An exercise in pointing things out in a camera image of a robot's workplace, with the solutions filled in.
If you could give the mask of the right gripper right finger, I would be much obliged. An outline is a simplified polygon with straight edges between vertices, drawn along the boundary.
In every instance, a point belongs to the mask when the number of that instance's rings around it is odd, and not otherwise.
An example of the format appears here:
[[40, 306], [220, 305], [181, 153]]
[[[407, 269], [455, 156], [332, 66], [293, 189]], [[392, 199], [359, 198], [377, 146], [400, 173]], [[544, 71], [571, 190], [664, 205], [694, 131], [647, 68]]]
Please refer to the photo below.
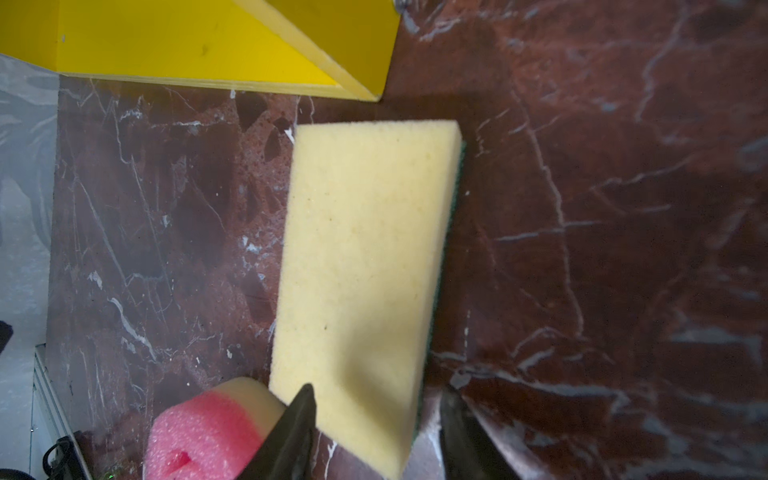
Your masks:
[[439, 414], [439, 440], [447, 480], [521, 479], [454, 387], [443, 388]]

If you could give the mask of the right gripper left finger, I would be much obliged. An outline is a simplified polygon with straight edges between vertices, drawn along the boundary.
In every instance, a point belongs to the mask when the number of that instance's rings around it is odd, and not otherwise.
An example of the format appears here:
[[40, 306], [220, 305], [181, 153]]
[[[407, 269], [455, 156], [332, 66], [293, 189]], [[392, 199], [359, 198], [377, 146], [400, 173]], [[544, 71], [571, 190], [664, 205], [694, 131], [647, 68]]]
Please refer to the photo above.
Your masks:
[[237, 480], [310, 479], [317, 405], [304, 384]]

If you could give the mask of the yellow sponge green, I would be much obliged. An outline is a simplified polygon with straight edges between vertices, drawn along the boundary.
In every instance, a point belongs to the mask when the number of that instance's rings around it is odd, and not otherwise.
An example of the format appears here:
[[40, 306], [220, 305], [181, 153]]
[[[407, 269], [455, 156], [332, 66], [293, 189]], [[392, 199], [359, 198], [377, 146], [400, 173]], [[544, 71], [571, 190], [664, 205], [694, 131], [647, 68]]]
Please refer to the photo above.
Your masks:
[[295, 132], [270, 368], [321, 432], [387, 479], [416, 436], [463, 138], [454, 120]]

